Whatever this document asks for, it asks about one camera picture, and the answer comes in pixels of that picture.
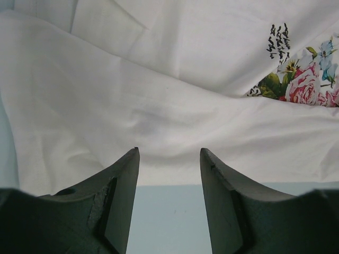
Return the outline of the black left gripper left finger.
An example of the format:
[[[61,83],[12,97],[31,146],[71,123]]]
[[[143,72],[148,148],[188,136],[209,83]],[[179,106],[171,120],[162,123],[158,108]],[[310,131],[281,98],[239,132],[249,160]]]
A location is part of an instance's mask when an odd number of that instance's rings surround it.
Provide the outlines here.
[[[138,148],[54,195],[1,189],[1,253],[125,253]]]

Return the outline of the white floral print t-shirt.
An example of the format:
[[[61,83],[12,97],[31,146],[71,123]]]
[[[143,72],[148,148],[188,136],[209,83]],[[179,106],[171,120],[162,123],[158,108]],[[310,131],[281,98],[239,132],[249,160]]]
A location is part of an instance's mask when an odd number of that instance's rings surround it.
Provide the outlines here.
[[[2,1],[1,186],[56,193],[199,151],[263,183],[338,181],[338,1]]]

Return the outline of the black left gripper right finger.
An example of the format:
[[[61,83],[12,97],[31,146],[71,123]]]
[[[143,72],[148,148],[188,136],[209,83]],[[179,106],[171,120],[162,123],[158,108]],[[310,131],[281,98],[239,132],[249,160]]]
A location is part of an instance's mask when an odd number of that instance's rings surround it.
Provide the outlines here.
[[[213,253],[338,253],[338,190],[286,194],[206,148],[200,170]]]

